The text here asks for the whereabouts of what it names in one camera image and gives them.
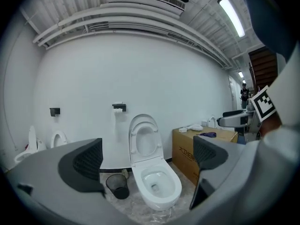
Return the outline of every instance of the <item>fluorescent light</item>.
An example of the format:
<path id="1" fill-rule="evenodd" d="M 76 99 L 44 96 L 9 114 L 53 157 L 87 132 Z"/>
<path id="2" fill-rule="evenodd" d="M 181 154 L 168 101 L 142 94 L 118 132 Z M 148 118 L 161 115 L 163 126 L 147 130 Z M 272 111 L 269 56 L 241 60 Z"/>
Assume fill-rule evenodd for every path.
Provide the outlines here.
<path id="1" fill-rule="evenodd" d="M 233 9 L 231 3 L 229 0 L 219 0 L 218 3 L 221 5 L 221 7 L 224 9 L 224 11 L 229 16 L 231 22 L 233 23 L 239 37 L 245 36 L 244 29 L 242 27 L 242 24 L 240 23 L 239 17 L 236 14 L 235 10 Z"/>

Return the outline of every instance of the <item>trash can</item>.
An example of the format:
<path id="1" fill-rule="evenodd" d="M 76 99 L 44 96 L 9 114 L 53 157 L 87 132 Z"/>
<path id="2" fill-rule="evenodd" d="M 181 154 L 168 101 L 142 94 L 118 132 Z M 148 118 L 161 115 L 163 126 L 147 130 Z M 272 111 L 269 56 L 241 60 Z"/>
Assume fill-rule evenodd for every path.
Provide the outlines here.
<path id="1" fill-rule="evenodd" d="M 106 186 L 118 199 L 125 199 L 129 196 L 127 179 L 121 174 L 114 174 L 106 180 Z"/>

